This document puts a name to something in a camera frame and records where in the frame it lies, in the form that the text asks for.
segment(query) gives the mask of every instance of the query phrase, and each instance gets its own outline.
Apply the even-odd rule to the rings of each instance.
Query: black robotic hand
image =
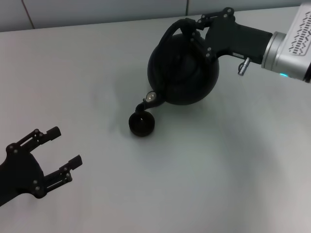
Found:
[[[48,192],[72,181],[70,170],[82,165],[80,155],[57,171],[44,176],[40,165],[30,153],[60,135],[58,127],[48,130],[46,134],[36,129],[20,141],[7,146],[6,159],[0,165],[0,206],[23,193],[43,198]]]

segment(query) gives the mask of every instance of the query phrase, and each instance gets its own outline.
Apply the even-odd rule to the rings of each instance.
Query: white table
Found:
[[[297,8],[237,12],[286,33]],[[212,92],[164,104],[136,138],[149,56],[177,18],[0,33],[0,155],[35,128],[45,174],[81,154],[73,182],[0,208],[1,233],[310,233],[311,85],[220,58]]]

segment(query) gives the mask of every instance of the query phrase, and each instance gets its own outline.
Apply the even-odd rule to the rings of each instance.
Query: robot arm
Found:
[[[210,61],[231,55],[245,60],[239,66],[239,75],[253,62],[283,76],[310,82],[311,3],[300,6],[287,34],[272,34],[239,25],[232,8],[202,15],[197,23],[198,29],[209,27],[201,48]],[[195,43],[198,36],[197,32],[192,34]]]
[[[30,153],[38,146],[52,141],[61,135],[58,127],[46,134],[38,129],[6,148],[6,159],[0,165],[0,206],[23,193],[30,193],[40,199],[48,192],[72,181],[70,170],[82,165],[80,155],[50,175],[43,171]]]

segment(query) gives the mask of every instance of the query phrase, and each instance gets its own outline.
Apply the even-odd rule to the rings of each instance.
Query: metal pin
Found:
[[[251,62],[251,59],[248,57],[244,62],[243,62],[243,66],[241,67],[241,70],[239,70],[238,75],[243,76],[244,73],[247,70],[247,67],[249,65],[249,63]]]

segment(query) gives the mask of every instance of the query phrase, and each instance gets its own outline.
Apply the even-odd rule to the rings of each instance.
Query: white wall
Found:
[[[189,0],[188,15],[206,14],[232,7],[235,11],[299,6],[303,0]]]
[[[0,0],[0,32],[31,28],[21,0]]]
[[[25,0],[35,28],[184,16],[187,0]]]

